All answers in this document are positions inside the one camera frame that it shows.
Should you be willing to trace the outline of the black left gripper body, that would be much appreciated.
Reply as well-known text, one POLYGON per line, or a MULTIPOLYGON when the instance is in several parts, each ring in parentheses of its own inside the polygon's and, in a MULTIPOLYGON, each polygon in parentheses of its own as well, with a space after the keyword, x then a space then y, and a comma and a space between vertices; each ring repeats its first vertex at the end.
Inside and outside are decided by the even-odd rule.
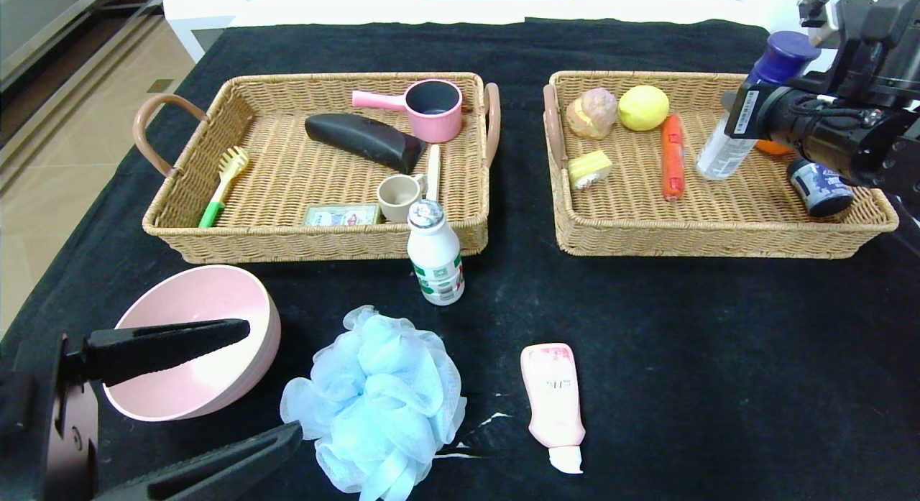
POLYGON ((60 335, 52 360, 2 370, 2 499, 90 500, 96 478, 98 401, 90 382, 65 383, 65 355, 78 341, 60 335))

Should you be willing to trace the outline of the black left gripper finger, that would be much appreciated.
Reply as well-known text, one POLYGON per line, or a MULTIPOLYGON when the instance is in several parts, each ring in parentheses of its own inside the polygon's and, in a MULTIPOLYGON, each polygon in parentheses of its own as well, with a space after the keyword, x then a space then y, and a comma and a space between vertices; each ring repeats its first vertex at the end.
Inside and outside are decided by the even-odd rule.
POLYGON ((249 337, 242 318, 180 322, 93 331, 65 355, 65 383, 102 381, 114 386, 180 366, 249 337))
POLYGON ((234 500, 280 468, 301 445, 297 422, 125 482, 96 500, 234 500))

